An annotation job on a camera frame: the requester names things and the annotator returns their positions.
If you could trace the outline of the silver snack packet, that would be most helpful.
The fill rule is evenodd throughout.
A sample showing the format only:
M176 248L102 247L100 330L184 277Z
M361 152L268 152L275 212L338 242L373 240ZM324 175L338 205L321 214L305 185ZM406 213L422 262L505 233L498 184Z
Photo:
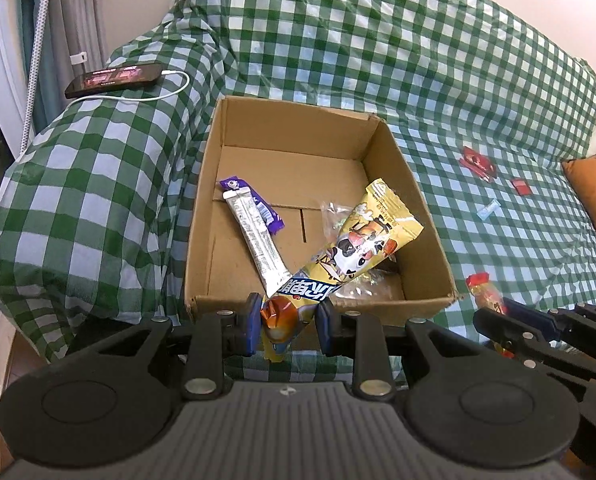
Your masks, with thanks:
M224 191L223 198L243 232L266 297L273 296L290 280L291 274L272 240L272 235L258 207L255 206L250 188L245 186L238 190Z

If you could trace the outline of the yellow cow snack bar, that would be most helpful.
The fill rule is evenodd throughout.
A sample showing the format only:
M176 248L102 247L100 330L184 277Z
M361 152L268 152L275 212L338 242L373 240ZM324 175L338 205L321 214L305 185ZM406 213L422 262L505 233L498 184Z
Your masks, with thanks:
M322 301L416 240L423 231L421 223L385 181L369 183L360 203L343 223L337 240L323 247L263 304L264 357L281 362L292 341L311 323ZM350 258L341 258L336 247L353 235L365 244L377 245L375 255L356 270L349 269Z

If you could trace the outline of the grey curtain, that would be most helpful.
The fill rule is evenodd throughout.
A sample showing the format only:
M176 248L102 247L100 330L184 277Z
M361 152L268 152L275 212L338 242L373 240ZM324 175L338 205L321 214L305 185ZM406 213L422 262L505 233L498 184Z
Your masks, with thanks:
M24 69L29 70L40 0L18 0L17 18ZM71 65L70 55L85 51L88 62ZM107 58L100 0L50 0L38 90L32 115L42 131L65 108L64 91L75 76L103 67Z

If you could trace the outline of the purple chocolate bar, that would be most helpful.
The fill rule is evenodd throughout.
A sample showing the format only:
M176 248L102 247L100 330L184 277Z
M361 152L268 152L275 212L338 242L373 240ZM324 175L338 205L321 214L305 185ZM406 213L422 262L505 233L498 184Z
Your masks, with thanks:
M219 181L219 185L224 192L237 191L241 188L249 188L251 198L257 207L259 214L266 225L266 229L271 235L277 234L284 229L285 224L277 211L246 181L240 177L232 176Z

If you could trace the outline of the green checkered cloth cover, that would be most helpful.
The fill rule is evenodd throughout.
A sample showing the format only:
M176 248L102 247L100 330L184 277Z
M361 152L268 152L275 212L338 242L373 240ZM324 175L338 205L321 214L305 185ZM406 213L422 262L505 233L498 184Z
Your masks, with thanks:
M596 232L562 170L590 146L596 73L495 2L173 0L109 58L137 62L169 76L68 106L0 187L0 310L43 359L91 314L184 322L203 151L231 94L380 117L458 282L483 270L540 310L596 304ZM460 164L464 146L494 181Z

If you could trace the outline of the red chocolate wrapper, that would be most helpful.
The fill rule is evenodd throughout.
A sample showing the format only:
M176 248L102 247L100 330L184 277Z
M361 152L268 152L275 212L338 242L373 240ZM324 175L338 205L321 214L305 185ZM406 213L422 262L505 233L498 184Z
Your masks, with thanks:
M462 148L462 158L459 159L459 162L485 182L492 182L497 178L497 171L493 162L488 157L469 148L469 146Z

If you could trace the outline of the white curtain clip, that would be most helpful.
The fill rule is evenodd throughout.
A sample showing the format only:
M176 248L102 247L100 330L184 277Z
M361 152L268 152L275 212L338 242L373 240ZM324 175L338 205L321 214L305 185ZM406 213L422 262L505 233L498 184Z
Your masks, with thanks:
M81 65L86 62L88 62L88 54L85 51L70 55L71 65Z

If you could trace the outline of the small red yellow candy stick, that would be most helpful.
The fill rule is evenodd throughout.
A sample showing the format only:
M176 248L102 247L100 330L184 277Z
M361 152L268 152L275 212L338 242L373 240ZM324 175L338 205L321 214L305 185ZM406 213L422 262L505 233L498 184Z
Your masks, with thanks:
M488 272L469 275L466 278L466 285L478 309L487 308L501 315L507 314L504 298L490 280Z

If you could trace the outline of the clear candy bag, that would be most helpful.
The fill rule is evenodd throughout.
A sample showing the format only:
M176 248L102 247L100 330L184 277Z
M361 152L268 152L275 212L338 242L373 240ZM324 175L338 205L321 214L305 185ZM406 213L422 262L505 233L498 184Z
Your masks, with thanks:
M337 240L343 223L347 220L352 209L332 202L321 203L323 230L327 242ZM366 263L375 255L377 245L373 242L365 244L353 235L351 240L337 243L341 258L350 258L350 270L356 270L361 263ZM398 285L395 284L398 270L397 259L394 255L386 256L374 269L367 270L344 284L334 296L337 301L368 302L369 300L395 300L399 298Z

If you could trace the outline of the open cardboard box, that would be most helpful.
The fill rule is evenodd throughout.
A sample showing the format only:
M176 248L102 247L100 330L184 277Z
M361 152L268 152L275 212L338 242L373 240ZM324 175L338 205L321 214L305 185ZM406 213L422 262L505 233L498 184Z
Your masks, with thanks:
M274 237L290 272L325 246L322 205L353 207L368 183L386 182L424 231L394 257L399 270L377 299L335 300L386 325L432 318L457 299L450 266L417 180L388 125L366 113L225 96L217 102L189 232L184 300L191 318L240 310L263 285L219 183L246 180L285 222Z

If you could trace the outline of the small red square packet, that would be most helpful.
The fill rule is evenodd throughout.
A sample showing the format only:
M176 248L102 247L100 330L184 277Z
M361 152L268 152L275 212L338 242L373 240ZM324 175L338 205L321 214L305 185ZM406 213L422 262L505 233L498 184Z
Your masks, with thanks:
M529 196L532 194L532 190L530 188L530 185L528 183L526 183L525 180L522 179L511 179L510 183L512 185L512 187L514 188L514 190L520 195L520 196Z

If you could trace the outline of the black smartphone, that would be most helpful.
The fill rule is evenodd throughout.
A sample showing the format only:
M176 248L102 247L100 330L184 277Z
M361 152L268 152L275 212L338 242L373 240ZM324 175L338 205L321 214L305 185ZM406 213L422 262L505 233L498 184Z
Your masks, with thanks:
M112 91L148 88L156 84L162 74L163 66L159 63L94 70L74 78L65 89L64 95L66 99L73 100Z

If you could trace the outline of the light blue sachet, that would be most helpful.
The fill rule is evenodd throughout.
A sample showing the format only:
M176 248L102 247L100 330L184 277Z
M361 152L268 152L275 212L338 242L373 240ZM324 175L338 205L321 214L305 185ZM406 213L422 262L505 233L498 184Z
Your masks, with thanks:
M482 207L476 212L478 218L482 221L488 220L494 212L498 211L500 208L500 203L498 200L491 200L488 205Z

